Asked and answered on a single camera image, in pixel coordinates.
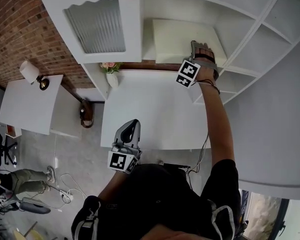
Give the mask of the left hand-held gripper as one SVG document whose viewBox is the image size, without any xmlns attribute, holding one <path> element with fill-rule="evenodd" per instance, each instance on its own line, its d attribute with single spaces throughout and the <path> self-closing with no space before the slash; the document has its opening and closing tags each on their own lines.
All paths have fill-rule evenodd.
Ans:
<svg viewBox="0 0 300 240">
<path fill-rule="evenodd" d="M 140 160 L 142 151 L 138 146 L 141 136 L 141 123 L 137 119 L 122 125 L 115 134 L 112 149 L 108 152 L 107 167 L 116 172 L 130 174 Z"/>
</svg>

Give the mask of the person's right hand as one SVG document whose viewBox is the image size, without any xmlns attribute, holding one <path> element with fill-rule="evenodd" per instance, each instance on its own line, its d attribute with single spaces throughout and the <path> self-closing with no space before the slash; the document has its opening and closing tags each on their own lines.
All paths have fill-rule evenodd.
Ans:
<svg viewBox="0 0 300 240">
<path fill-rule="evenodd" d="M 211 48 L 208 47 L 207 43 L 194 43 L 194 55 L 195 60 L 204 60 L 215 64 L 215 54 Z"/>
</svg>

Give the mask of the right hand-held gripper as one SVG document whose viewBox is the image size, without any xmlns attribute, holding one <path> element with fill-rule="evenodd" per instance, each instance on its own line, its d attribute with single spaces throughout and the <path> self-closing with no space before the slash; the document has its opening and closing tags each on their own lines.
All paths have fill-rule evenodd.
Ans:
<svg viewBox="0 0 300 240">
<path fill-rule="evenodd" d="M 195 54 L 195 40 L 191 41 L 191 55 L 184 59 L 176 77 L 176 82 L 178 84 L 181 84 L 182 86 L 186 88 L 190 88 L 194 84 L 208 84 L 213 86 L 215 89 L 215 83 L 217 79 L 219 78 L 219 71 L 218 66 L 216 63 L 216 57 L 215 57 L 215 63 L 211 63 L 204 60 L 195 60 L 193 55 Z M 201 73 L 204 70 L 208 70 L 210 73 L 212 73 L 212 78 L 209 76 L 208 78 L 203 77 Z"/>
</svg>

